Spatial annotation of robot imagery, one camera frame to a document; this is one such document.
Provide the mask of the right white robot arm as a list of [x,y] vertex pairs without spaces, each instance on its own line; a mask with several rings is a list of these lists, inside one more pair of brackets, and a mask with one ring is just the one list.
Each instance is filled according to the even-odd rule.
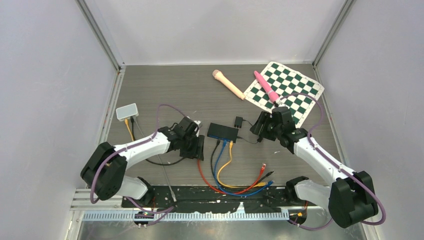
[[250,132],[258,137],[258,141],[279,141],[325,181],[326,185],[320,185],[305,176],[287,181],[284,196],[291,205],[299,205],[302,201],[313,203],[328,211],[332,220],[342,228],[379,213],[371,176],[365,171],[352,170],[321,149],[307,130],[295,126],[288,107],[262,111]]

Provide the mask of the black network switch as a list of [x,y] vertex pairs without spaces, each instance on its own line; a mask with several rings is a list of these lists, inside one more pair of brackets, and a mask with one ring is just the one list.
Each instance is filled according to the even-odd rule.
[[211,122],[207,131],[209,138],[236,143],[239,129]]

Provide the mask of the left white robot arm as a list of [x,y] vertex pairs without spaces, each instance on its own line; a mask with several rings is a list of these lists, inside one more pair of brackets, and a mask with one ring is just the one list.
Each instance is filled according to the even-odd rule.
[[179,151],[182,159],[203,160],[205,137],[199,134],[200,127],[201,121],[184,117],[139,140],[115,146],[107,141],[99,144],[80,172],[90,187],[90,202],[122,196],[148,207],[154,199],[153,187],[142,177],[127,176],[126,171],[150,157],[172,151]]

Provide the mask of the black power adapter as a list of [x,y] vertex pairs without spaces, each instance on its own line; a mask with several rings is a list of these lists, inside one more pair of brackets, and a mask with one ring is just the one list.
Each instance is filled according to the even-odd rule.
[[234,127],[241,129],[242,125],[243,125],[243,121],[244,121],[244,119],[242,117],[236,116],[235,120],[234,120]]

